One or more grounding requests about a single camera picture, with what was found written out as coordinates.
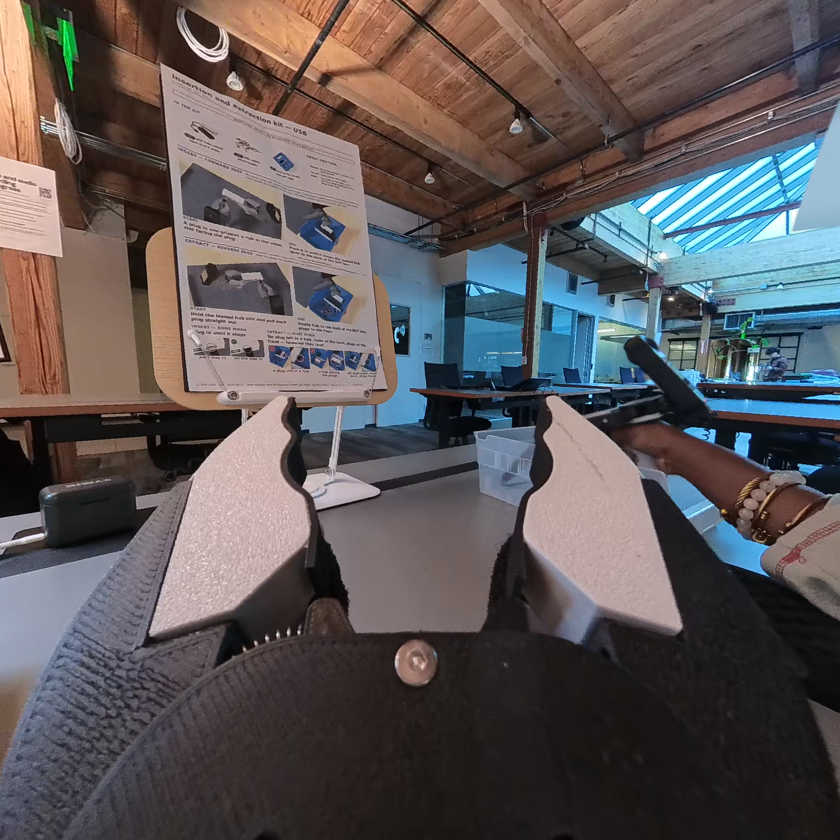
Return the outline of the green exit sign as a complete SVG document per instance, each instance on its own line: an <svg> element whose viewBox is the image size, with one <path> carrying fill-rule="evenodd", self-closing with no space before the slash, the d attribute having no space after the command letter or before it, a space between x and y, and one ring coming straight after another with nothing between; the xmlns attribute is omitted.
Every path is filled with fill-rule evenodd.
<svg viewBox="0 0 840 840"><path fill-rule="evenodd" d="M21 3L29 37L52 61L61 67L69 91L76 90L76 64L79 61L77 31L73 13L57 2Z"/></svg>

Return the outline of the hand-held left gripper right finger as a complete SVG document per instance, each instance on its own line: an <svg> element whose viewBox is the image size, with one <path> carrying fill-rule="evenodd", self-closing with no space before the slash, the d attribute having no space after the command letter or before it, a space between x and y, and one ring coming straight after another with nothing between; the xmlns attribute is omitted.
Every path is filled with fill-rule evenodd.
<svg viewBox="0 0 840 840"><path fill-rule="evenodd" d="M613 622L676 637L683 621L633 461L603 431L548 398L489 604L489 630L586 644Z"/></svg>

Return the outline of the white paper notice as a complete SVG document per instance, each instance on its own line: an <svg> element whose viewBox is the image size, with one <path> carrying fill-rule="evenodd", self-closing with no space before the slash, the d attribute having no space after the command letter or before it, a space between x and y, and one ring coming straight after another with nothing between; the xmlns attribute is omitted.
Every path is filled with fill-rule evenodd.
<svg viewBox="0 0 840 840"><path fill-rule="evenodd" d="M1 158L1 248L62 257L54 171Z"/></svg>

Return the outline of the wooden office desk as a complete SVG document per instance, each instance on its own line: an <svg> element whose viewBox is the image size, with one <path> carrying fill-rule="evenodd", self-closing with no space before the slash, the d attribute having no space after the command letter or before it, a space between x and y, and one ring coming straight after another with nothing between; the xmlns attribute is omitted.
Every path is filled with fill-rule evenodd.
<svg viewBox="0 0 840 840"><path fill-rule="evenodd" d="M815 432L838 434L837 385L701 383L712 418L693 427L727 434Z"/></svg>
<svg viewBox="0 0 840 840"><path fill-rule="evenodd" d="M609 389L547 385L536 390L510 391L490 388L418 387L412 393L426 399L423 423L437 434L437 446L466 445L478 432L491 429L491 421L479 412L501 410L511 413L514 427L532 424L536 413L549 396L558 396L579 413L594 404L595 410L611 407L614 400Z"/></svg>

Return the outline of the printed instruction poster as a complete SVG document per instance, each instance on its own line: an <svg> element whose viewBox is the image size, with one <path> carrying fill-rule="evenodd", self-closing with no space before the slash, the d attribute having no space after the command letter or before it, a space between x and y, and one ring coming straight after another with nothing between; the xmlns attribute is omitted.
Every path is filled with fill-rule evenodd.
<svg viewBox="0 0 840 840"><path fill-rule="evenodd" d="M160 74L185 389L383 391L358 148Z"/></svg>

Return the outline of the person's right forearm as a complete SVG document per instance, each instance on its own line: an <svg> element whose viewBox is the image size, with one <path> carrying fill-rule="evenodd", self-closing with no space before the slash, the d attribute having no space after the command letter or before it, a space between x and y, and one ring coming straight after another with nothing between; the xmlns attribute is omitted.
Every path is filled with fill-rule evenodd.
<svg viewBox="0 0 840 840"><path fill-rule="evenodd" d="M721 510L746 540L762 544L760 562L768 576L788 585L825 614L839 618L839 467L811 473L762 502L749 502L747 524L735 511Z"/></svg>

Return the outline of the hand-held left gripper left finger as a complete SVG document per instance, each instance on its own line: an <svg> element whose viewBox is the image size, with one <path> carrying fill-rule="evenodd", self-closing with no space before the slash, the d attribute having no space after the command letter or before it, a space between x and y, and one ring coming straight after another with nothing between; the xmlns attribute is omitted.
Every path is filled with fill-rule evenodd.
<svg viewBox="0 0 840 840"><path fill-rule="evenodd" d="M349 596L304 490L297 406L280 395L229 435L194 474L150 624L165 640L232 623L274 637L329 598Z"/></svg>

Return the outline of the person's right hand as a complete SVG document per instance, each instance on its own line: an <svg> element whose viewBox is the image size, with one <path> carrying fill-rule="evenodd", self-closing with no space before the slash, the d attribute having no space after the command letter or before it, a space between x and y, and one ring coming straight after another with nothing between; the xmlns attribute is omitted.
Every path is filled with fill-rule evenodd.
<svg viewBox="0 0 840 840"><path fill-rule="evenodd" d="M742 489L767 475L735 452L666 423L620 427L612 432L612 440L627 451L649 456L666 474L688 481L719 509L732 511Z"/></svg>

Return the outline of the large clear plastic bin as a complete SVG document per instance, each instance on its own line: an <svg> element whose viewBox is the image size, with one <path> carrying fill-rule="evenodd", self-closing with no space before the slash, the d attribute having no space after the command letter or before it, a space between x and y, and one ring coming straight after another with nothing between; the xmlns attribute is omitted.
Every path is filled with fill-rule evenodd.
<svg viewBox="0 0 840 840"><path fill-rule="evenodd" d="M480 492L516 508L532 487L533 452L533 426L477 432Z"/></svg>

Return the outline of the black charging case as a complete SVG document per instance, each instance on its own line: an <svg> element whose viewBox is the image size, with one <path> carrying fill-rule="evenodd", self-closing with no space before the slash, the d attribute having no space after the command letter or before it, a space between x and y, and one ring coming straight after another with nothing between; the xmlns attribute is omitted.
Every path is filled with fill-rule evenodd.
<svg viewBox="0 0 840 840"><path fill-rule="evenodd" d="M135 485L124 476L46 486L38 504L48 549L133 532L139 523Z"/></svg>

